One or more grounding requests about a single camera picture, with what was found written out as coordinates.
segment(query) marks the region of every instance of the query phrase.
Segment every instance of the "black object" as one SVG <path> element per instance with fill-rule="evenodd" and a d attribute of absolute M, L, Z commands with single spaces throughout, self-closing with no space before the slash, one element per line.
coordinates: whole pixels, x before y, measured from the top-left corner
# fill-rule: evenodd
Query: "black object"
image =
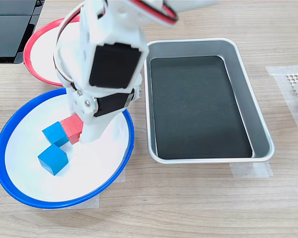
<path fill-rule="evenodd" d="M 89 84 L 104 88 L 127 88 L 141 52 L 130 45 L 97 46 Z"/>
<path fill-rule="evenodd" d="M 98 111 L 94 114 L 94 117 L 127 107 L 134 98 L 134 94 L 135 91 L 133 89 L 131 93 L 116 93 L 107 97 L 97 98 Z"/>
<path fill-rule="evenodd" d="M 156 146 L 160 158 L 252 156 L 220 57 L 153 59 L 150 71 Z"/>
<path fill-rule="evenodd" d="M 0 63 L 21 63 L 44 1 L 0 0 Z"/>

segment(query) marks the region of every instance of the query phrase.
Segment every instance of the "wood grain surface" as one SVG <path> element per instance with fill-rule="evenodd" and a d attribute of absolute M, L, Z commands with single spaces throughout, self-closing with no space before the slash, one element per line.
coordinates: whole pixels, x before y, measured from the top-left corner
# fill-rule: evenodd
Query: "wood grain surface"
<path fill-rule="evenodd" d="M 37 29 L 78 1 L 46 1 Z M 225 1 L 180 14 L 174 28 L 144 27 L 148 41 L 226 37 L 236 42 L 276 145 L 270 178 L 233 178 L 229 164 L 166 166 L 147 152 L 145 99 L 134 103 L 136 140 L 126 182 L 99 208 L 41 210 L 0 185 L 0 238 L 298 238 L 298 128 L 266 66 L 298 65 L 298 0 Z M 0 64 L 0 131 L 23 104 L 56 87 L 23 64 Z"/>

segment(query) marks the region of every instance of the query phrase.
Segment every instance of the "cable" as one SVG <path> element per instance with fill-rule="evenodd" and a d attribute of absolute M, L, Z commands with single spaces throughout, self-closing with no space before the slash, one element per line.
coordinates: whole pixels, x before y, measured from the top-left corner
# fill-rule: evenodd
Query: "cable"
<path fill-rule="evenodd" d="M 79 5 L 77 5 L 72 11 L 69 12 L 69 14 L 63 19 L 63 21 L 61 22 L 60 26 L 59 26 L 59 33 L 57 35 L 56 38 L 56 47 L 53 53 L 53 62 L 54 62 L 54 67 L 56 69 L 56 71 L 68 82 L 70 83 L 74 83 L 74 81 L 68 77 L 66 75 L 66 73 L 64 73 L 64 71 L 62 70 L 62 68 L 60 67 L 57 59 L 58 59 L 58 48 L 57 48 L 57 44 L 59 41 L 59 38 L 61 36 L 61 33 L 63 32 L 63 30 L 65 29 L 65 27 L 80 13 L 80 9 L 81 7 L 84 6 L 84 2 L 81 2 Z"/>
<path fill-rule="evenodd" d="M 165 1 L 162 4 L 162 9 L 165 13 L 141 0 L 129 0 L 129 2 L 147 13 L 150 18 L 167 26 L 173 26 L 178 21 L 177 13 Z"/>

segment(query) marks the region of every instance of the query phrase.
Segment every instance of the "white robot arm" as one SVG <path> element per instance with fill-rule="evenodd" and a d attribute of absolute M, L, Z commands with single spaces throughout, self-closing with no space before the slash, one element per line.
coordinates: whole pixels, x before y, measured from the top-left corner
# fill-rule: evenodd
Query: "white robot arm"
<path fill-rule="evenodd" d="M 57 75 L 71 113 L 84 122 L 81 143 L 97 140 L 119 112 L 139 98 L 140 74 L 149 53 L 141 26 L 176 23 L 177 12 L 212 4 L 205 0 L 86 0 L 60 25 L 59 36 L 80 14 L 79 41 L 58 42 Z"/>

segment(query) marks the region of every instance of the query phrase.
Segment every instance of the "gray object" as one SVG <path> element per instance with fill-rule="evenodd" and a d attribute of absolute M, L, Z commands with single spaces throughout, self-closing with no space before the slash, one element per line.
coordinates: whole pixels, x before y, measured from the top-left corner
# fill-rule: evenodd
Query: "gray object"
<path fill-rule="evenodd" d="M 263 162 L 274 144 L 236 45 L 156 41 L 145 62 L 148 150 L 158 162 Z"/>

